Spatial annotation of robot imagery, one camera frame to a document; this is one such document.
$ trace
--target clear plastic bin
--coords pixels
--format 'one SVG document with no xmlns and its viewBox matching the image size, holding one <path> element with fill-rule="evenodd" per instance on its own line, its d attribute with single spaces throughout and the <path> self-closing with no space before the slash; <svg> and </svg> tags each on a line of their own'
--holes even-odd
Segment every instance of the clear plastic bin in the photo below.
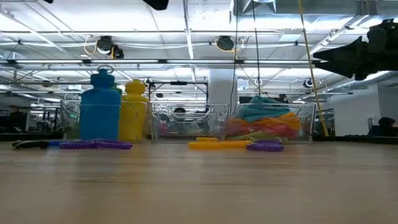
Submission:
<svg viewBox="0 0 398 224">
<path fill-rule="evenodd" d="M 152 103 L 152 140 L 187 142 L 196 137 L 225 139 L 228 105 Z"/>
<path fill-rule="evenodd" d="M 126 134 L 123 136 L 123 141 L 132 141 L 139 142 L 144 139 L 146 133 L 148 132 L 148 126 L 146 122 L 147 120 L 143 120 L 146 117 L 139 115 L 142 111 L 147 111 L 147 104 L 143 102 L 125 102 L 122 101 L 121 105 L 128 106 L 127 110 L 120 110 L 121 117 L 126 117 L 126 113 L 131 113 L 131 116 L 123 121 L 127 121 L 129 125 L 132 127 L 131 130 L 126 129 L 120 130 L 119 127 L 119 138 L 121 137 L 120 133 L 123 131 L 124 133 L 129 132 L 126 137 Z M 81 105 L 80 100 L 62 100 L 61 101 L 61 124 L 63 128 L 63 138 L 64 139 L 79 139 L 80 138 L 80 110 L 88 107 L 96 107 L 98 110 L 109 108 L 109 107 L 118 107 L 118 105 Z"/>
<path fill-rule="evenodd" d="M 281 139 L 283 142 L 310 141 L 314 114 L 315 105 L 239 104 L 228 119 L 226 138 Z"/>
</svg>

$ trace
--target blue cloth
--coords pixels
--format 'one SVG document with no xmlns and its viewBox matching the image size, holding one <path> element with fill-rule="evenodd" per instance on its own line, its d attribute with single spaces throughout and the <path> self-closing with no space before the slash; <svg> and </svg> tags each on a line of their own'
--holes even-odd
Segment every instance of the blue cloth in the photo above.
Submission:
<svg viewBox="0 0 398 224">
<path fill-rule="evenodd" d="M 267 105 L 269 103 L 280 104 L 280 106 Z M 289 112 L 290 109 L 288 106 L 284 106 L 283 103 L 268 97 L 255 96 L 250 101 L 250 104 L 243 108 L 241 118 L 247 122 L 254 122 L 263 118 L 279 117 Z"/>
</svg>

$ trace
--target wooden table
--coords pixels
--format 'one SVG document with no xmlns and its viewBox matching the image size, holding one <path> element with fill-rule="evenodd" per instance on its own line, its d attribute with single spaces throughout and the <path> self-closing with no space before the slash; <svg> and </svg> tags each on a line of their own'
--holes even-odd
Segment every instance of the wooden table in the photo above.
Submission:
<svg viewBox="0 0 398 224">
<path fill-rule="evenodd" d="M 0 221 L 398 223 L 397 146 L 313 143 L 283 153 L 0 149 Z"/>
</svg>

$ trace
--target purple coil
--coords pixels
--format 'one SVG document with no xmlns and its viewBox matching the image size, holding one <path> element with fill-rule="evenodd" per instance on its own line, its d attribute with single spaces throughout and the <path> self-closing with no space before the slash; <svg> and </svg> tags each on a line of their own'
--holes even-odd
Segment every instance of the purple coil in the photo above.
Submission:
<svg viewBox="0 0 398 224">
<path fill-rule="evenodd" d="M 95 139 L 89 141 L 64 141 L 60 149 L 131 149 L 132 143 L 109 139 Z"/>
<path fill-rule="evenodd" d="M 280 140 L 258 140 L 255 141 L 256 144 L 282 144 Z"/>
<path fill-rule="evenodd" d="M 249 151 L 282 152 L 285 147 L 281 144 L 250 144 L 246 146 Z"/>
</svg>

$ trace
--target blue bottle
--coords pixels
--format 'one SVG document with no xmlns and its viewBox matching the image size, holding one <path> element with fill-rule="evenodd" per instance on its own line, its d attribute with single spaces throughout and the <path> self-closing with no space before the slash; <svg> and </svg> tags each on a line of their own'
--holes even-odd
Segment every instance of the blue bottle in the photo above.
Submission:
<svg viewBox="0 0 398 224">
<path fill-rule="evenodd" d="M 80 139 L 118 139 L 121 95 L 112 90 L 114 77 L 105 69 L 91 76 L 93 89 L 81 94 Z"/>
</svg>

